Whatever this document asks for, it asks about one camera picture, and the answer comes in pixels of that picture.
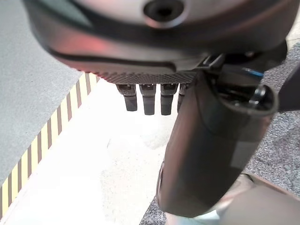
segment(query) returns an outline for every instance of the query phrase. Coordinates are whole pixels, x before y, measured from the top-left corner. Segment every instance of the robotic hand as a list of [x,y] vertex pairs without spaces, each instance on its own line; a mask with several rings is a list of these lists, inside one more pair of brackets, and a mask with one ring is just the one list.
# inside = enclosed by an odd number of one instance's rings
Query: robotic hand
[[261,79],[286,58],[300,0],[23,2],[45,50],[116,84],[127,110],[137,110],[138,84],[154,114],[160,84],[169,115],[180,86],[157,184],[170,225],[299,224],[296,197],[240,174],[278,110]]

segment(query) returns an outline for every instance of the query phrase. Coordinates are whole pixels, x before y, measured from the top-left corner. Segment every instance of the white floor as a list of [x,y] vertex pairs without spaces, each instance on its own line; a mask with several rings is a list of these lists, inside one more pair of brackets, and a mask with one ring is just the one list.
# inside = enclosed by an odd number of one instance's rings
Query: white floor
[[175,105],[169,117],[156,107],[144,116],[140,96],[139,111],[125,112],[115,86],[100,81],[0,224],[138,225],[177,115]]

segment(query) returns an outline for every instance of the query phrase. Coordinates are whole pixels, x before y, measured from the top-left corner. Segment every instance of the carpeted floor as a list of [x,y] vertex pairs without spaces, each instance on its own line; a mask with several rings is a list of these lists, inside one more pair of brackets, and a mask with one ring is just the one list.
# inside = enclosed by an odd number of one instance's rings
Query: carpeted floor
[[[299,61],[300,43],[289,52],[283,65],[266,73],[263,82],[278,91]],[[300,112],[277,113],[246,170],[300,196]],[[153,200],[140,225],[164,224],[164,214]]]

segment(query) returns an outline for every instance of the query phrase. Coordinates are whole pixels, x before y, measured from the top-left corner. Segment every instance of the yellow and black striped tape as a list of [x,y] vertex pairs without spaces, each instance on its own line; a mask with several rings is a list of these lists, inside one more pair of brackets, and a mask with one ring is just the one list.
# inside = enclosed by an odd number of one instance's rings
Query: yellow and black striped tape
[[24,152],[19,162],[14,166],[10,175],[0,187],[0,220],[9,206],[24,187],[30,175],[35,171],[38,163],[47,155],[47,151],[64,130],[72,115],[80,107],[89,93],[94,89],[99,78],[94,74],[84,73],[74,85],[60,106],[52,114]]

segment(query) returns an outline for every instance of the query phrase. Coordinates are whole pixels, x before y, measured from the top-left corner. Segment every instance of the black plastic housing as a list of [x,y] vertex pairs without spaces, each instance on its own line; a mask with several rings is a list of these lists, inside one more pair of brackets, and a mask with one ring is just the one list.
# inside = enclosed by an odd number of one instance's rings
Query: black plastic housing
[[196,217],[227,192],[278,109],[277,94],[265,88],[257,108],[224,100],[205,75],[187,90],[157,185],[157,201],[163,211]]

